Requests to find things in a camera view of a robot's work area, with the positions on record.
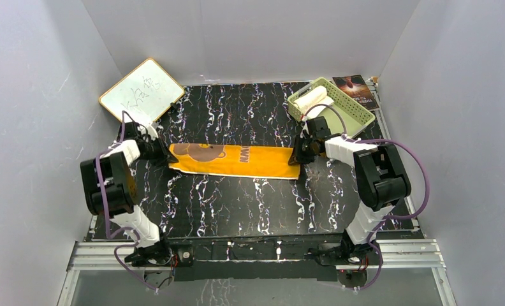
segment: black marble table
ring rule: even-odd
[[[167,144],[290,147],[298,124],[288,114],[286,98],[304,85],[186,87],[179,109],[161,117],[158,131]],[[382,138],[378,121],[358,137]],[[298,180],[188,175],[144,161],[132,172],[145,193],[141,208],[170,238],[342,233],[360,201],[353,169],[323,158],[305,165]],[[394,213],[408,211],[401,205]],[[99,217],[88,240],[105,240],[103,223]],[[383,230],[411,228],[404,221]]]

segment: whiteboard frame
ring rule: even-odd
[[[117,120],[119,120],[119,122],[121,122],[121,116],[120,115],[116,115],[114,114],[111,110],[109,110],[106,105],[104,105],[102,103],[102,98],[104,98],[104,96],[106,96],[106,94],[108,94],[110,91],[112,91],[112,89],[114,89],[116,86],[118,86],[121,82],[123,82],[128,76],[130,76],[130,74],[132,74],[133,72],[135,72],[138,68],[140,68],[143,64],[145,64],[147,61],[153,61],[157,66],[159,66],[159,68],[161,68],[161,70],[166,73],[166,75],[168,75],[169,78],[171,78],[175,83],[176,85],[178,85],[180,88],[181,88],[181,94],[177,97],[176,100],[172,101],[168,107],[163,110],[163,112],[158,115],[155,120],[153,120],[153,122],[159,120],[169,109],[170,107],[172,107],[172,103],[175,103],[176,101],[178,101],[179,99],[181,99],[181,97],[185,94],[185,89],[183,89],[183,86],[181,86],[168,72],[166,72],[166,70],[164,70],[164,68],[161,67],[161,65],[159,65],[159,63],[157,61],[155,61],[155,59],[151,58],[151,57],[148,57],[145,61],[143,61],[141,64],[139,64],[135,69],[133,69],[131,72],[129,72],[126,76],[124,76],[121,80],[119,80],[119,82],[115,83],[109,90],[107,90],[104,94],[102,94],[102,96],[99,97],[99,104],[102,105],[103,108],[105,108],[108,112],[110,112],[110,114],[112,114],[115,118],[117,118]]]

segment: orange towel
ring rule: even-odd
[[[299,165],[288,165],[292,148],[173,143],[170,152],[179,160],[170,168],[184,173],[289,180],[300,175]]]

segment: folded towel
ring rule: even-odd
[[[300,165],[289,166],[292,148],[173,143],[170,168],[184,173],[296,180]]]
[[[306,95],[299,97],[294,103],[300,110],[305,113],[311,106],[318,104],[318,102],[328,96],[328,91],[324,86],[318,86],[309,91]]]
[[[326,105],[332,105],[334,104],[335,101],[330,98],[330,97],[325,97],[324,99],[320,100],[317,104],[326,104]],[[308,119],[312,119],[312,118],[316,118],[318,115],[320,115],[320,113],[325,109],[326,107],[325,106],[317,106],[315,108],[313,108],[308,114],[307,114],[307,118]]]

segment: cartoon bear print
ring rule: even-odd
[[[175,143],[173,145],[175,155],[188,155],[195,161],[214,161],[217,158],[225,158],[224,145],[206,145],[199,143]]]

